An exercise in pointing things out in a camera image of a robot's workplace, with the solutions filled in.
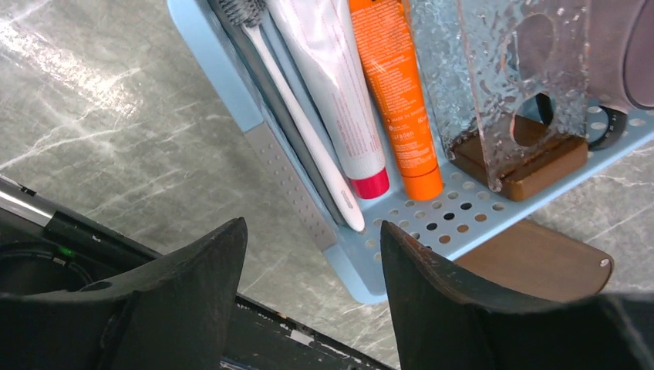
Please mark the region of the clear acrylic holder wooden base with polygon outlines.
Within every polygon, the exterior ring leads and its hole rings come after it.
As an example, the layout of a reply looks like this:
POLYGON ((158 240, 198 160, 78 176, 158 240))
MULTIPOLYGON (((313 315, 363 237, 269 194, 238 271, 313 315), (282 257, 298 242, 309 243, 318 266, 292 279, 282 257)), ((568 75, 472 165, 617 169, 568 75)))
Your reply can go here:
POLYGON ((523 201, 583 167, 587 1, 408 1, 447 159, 523 201))

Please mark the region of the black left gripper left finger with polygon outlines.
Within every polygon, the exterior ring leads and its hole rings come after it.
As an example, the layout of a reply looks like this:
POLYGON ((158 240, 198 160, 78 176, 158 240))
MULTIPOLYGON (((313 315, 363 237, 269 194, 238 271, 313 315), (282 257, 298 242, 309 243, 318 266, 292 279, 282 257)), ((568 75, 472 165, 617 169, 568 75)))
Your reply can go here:
POLYGON ((248 228, 244 218, 79 291, 1 296, 3 369, 217 369, 248 228))

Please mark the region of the brown oval wooden tray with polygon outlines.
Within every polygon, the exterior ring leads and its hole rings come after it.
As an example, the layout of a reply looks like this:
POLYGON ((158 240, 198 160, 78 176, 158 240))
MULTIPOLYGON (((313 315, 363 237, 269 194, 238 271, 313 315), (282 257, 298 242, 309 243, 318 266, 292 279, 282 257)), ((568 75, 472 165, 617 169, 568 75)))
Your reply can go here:
POLYGON ((530 220, 500 232, 455 263, 506 288, 560 302, 599 293, 614 267, 604 251, 530 220))

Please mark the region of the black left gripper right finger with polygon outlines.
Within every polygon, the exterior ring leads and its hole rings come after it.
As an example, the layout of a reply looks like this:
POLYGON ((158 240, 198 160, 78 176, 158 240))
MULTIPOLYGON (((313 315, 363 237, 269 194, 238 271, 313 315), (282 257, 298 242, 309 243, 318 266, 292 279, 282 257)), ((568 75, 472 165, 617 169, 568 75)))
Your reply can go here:
POLYGON ((386 292, 404 369, 651 369, 653 296, 569 303, 503 287, 380 229, 386 292))

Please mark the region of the light blue plastic basket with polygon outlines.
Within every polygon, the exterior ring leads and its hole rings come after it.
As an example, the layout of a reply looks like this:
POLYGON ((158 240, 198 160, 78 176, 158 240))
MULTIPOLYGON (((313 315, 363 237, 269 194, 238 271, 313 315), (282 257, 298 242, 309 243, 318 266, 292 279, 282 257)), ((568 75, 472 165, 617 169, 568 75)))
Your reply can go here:
POLYGON ((272 112, 271 99, 254 77, 261 70, 259 61, 234 41, 238 31, 220 21, 206 1, 170 1, 168 8, 178 32, 265 165, 265 178, 277 183, 339 280, 363 304, 386 300, 379 253, 384 220, 398 224, 438 254, 456 259, 653 138, 653 114, 635 112, 616 145, 592 154, 583 168, 522 202, 503 199, 446 162, 440 166, 444 192, 434 200, 413 202, 401 190, 398 173, 390 170, 389 191, 361 202, 366 229, 357 233, 336 222, 323 191, 309 178, 298 146, 289 142, 292 128, 281 128, 282 115, 272 112))

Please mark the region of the purple grey mug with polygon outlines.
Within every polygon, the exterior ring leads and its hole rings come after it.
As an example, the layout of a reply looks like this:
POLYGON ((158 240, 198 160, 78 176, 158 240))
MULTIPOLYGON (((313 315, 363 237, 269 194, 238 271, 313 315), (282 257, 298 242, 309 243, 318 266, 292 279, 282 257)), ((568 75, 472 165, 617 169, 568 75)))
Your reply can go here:
POLYGON ((588 92, 608 118, 596 151, 621 138, 631 110, 653 110, 653 0, 591 1, 588 41, 588 92))

